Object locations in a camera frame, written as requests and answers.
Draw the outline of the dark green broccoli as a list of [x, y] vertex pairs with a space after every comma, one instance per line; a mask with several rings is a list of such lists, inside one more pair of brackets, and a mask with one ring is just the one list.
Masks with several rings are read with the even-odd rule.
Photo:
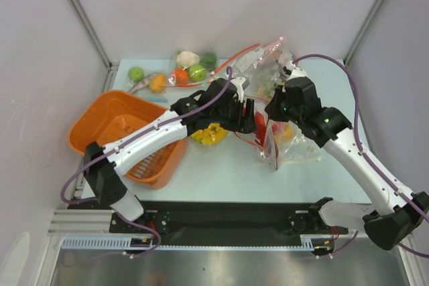
[[216, 66], [217, 55], [214, 52], [205, 52], [200, 56], [200, 63], [203, 66]]

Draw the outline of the dotted clear zip bag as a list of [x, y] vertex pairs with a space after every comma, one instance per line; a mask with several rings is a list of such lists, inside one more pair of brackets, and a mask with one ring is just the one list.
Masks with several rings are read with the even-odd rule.
[[269, 102], [276, 87], [285, 84], [297, 67], [294, 60], [286, 38], [281, 36], [271, 43], [245, 50], [225, 66], [232, 68], [234, 78], [248, 79], [246, 95]]

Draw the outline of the orange tomato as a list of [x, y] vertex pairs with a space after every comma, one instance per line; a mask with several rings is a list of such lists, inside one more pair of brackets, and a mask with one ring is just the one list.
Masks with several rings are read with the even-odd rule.
[[183, 68], [175, 68], [171, 74], [172, 82], [178, 86], [185, 86], [189, 83], [190, 77], [188, 72]]

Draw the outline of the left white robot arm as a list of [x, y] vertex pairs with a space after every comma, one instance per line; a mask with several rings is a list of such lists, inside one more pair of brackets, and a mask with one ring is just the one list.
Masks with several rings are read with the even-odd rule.
[[218, 78], [206, 90], [177, 100], [167, 111], [136, 132], [100, 146], [87, 146], [84, 177], [95, 198], [124, 218], [132, 232], [147, 226], [147, 215], [135, 194], [121, 180], [139, 161], [165, 146], [205, 130], [213, 123], [244, 134], [257, 130], [254, 102], [244, 97], [249, 86], [246, 77]]

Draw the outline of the yellow bell pepper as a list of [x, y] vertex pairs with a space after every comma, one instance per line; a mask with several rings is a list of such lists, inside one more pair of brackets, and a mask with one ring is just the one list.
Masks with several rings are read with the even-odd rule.
[[228, 131], [220, 126], [219, 123], [211, 123], [207, 129], [202, 131], [201, 143], [203, 145], [214, 145], [221, 142], [227, 135]]

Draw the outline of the zip bag with orange seal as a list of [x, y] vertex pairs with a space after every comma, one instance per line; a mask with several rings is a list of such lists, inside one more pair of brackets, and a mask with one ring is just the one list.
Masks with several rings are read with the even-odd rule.
[[[252, 99], [255, 101], [254, 114], [255, 112], [260, 112], [264, 116], [267, 126], [264, 146], [261, 147], [255, 142], [255, 133], [248, 135], [235, 133], [235, 136], [256, 148], [258, 158], [261, 162], [269, 165], [274, 170], [278, 170], [281, 166], [287, 164], [319, 162], [322, 160], [320, 149], [315, 143], [305, 138], [295, 124], [269, 120], [265, 112], [268, 102], [259, 98]], [[292, 140], [285, 141], [281, 138], [285, 124], [289, 124], [293, 128], [294, 137]]]

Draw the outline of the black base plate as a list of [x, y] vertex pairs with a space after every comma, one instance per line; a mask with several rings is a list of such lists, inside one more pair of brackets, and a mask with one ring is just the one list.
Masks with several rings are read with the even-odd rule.
[[149, 202], [137, 220], [158, 232], [164, 246], [298, 246], [300, 237], [348, 233], [323, 223], [309, 203]]

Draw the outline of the green apple in bag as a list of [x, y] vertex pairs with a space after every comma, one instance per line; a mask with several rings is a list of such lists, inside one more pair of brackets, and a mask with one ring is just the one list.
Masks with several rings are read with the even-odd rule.
[[192, 82], [202, 82], [206, 78], [206, 68], [201, 64], [193, 64], [188, 69], [188, 75]]

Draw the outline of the grey toy fish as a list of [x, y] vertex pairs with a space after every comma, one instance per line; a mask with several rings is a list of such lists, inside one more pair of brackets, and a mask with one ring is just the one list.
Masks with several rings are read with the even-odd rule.
[[128, 93], [133, 94], [135, 92], [138, 92], [139, 90], [146, 88], [150, 85], [151, 81], [157, 76], [157, 74], [148, 74], [147, 76], [144, 76], [139, 82], [135, 83], [131, 89], [128, 91]]

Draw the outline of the white cauliflower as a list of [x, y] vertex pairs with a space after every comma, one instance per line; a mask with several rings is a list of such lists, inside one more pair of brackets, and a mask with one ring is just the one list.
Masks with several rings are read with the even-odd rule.
[[200, 62], [200, 56], [191, 51], [181, 51], [176, 56], [176, 65], [186, 69], [191, 67], [193, 64], [198, 64]]

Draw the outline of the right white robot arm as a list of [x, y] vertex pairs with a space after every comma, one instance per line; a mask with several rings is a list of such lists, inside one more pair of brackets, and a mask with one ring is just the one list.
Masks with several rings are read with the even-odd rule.
[[313, 231], [325, 233], [332, 226], [363, 231], [379, 248], [390, 251], [421, 225], [428, 213], [428, 194], [413, 192], [388, 172], [355, 138], [346, 116], [321, 105], [309, 78], [297, 77], [277, 86], [265, 111], [273, 121], [297, 125], [348, 171], [371, 200], [367, 206], [328, 197], [319, 200], [309, 216]]

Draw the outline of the orange plastic basket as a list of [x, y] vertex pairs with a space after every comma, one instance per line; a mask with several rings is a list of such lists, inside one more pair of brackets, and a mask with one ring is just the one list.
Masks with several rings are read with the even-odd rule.
[[[167, 110], [122, 90], [101, 94], [77, 120], [68, 135], [69, 146], [83, 155], [86, 146], [100, 146], [122, 139], [148, 125]], [[172, 179], [187, 150], [187, 140], [171, 143], [140, 159], [126, 174], [129, 182], [158, 190]]]

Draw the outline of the green apple far left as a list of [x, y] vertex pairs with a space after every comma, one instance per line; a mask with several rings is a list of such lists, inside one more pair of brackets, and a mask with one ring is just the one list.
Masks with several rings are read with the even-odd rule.
[[145, 73], [143, 69], [139, 66], [131, 67], [128, 71], [128, 77], [133, 82], [139, 82], [143, 79]]

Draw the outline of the red plastic lobster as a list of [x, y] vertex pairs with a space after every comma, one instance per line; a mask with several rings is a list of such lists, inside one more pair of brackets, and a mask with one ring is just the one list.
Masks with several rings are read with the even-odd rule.
[[255, 142], [263, 147], [265, 141], [265, 135], [267, 131], [267, 126], [265, 124], [264, 116], [260, 112], [255, 112], [254, 114], [255, 124], [257, 126], [257, 131], [255, 132]]

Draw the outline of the aluminium front rail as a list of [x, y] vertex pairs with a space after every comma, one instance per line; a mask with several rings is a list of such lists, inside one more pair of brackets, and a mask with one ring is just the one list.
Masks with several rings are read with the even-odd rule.
[[112, 210], [56, 210], [48, 236], [102, 236], [109, 233]]

